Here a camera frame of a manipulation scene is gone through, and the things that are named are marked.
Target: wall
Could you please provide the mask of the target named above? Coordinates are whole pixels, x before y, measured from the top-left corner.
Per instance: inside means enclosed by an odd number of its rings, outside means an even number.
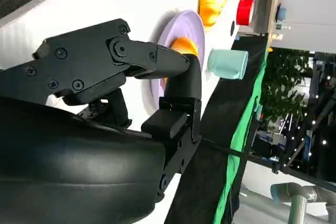
[[[336,0],[281,0],[287,9],[285,26],[291,29],[278,31],[282,40],[272,46],[321,52],[336,52]]]

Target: green plant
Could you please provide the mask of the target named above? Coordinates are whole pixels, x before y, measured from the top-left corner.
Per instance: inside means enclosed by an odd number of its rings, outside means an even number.
[[[302,116],[304,95],[297,94],[293,88],[305,77],[312,77],[309,56],[307,51],[285,48],[274,48],[269,53],[260,98],[266,122],[285,118],[287,113]]]

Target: blue object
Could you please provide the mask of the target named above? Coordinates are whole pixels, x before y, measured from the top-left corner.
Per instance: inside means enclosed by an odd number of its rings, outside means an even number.
[[[305,149],[304,149],[304,152],[303,152],[303,159],[305,161],[309,160],[309,153],[310,153],[310,148],[311,148],[311,138],[312,138],[312,132],[307,131],[307,136],[306,136],[306,140],[305,140]]]
[[[286,19],[286,13],[287,13],[287,9],[284,7],[281,7],[279,9],[278,15],[277,15],[277,20],[278,21],[283,21]]]
[[[248,52],[226,49],[212,49],[208,69],[225,79],[242,79],[245,74]]]

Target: light blue cup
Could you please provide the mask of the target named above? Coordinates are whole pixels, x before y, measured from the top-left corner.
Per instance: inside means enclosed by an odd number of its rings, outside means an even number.
[[[208,59],[208,70],[225,79],[243,79],[248,52],[226,49],[212,49]]]

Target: white table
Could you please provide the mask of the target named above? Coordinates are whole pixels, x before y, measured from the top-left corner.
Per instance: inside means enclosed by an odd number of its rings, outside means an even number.
[[[230,36],[230,27],[236,19],[239,0],[228,0],[219,21],[205,36],[205,59],[202,70],[202,114],[219,78],[206,73],[207,58],[212,48],[231,49],[238,31]],[[0,29],[0,68],[8,68],[31,60],[31,54],[42,40],[57,34],[91,26],[108,20],[123,18],[131,28],[132,40],[157,42],[158,37],[176,13],[192,9],[197,11],[198,0],[46,0],[24,16]],[[141,124],[155,111],[150,83],[129,78],[122,87],[130,127],[139,130]],[[67,107],[52,98],[49,105],[78,112],[82,108]],[[179,176],[176,175],[155,211],[139,223],[163,223],[173,200]]]

